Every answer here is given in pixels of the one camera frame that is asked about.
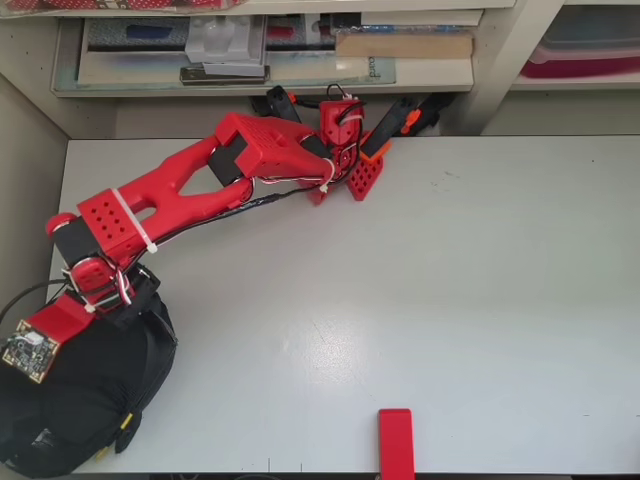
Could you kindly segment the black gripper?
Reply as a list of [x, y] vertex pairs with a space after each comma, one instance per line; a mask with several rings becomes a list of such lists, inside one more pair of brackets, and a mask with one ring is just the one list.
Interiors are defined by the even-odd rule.
[[129, 328], [141, 313], [149, 310], [161, 285], [156, 275], [141, 263], [136, 263], [127, 272], [126, 279], [129, 281], [129, 305], [115, 294], [96, 308], [98, 318], [118, 328]]

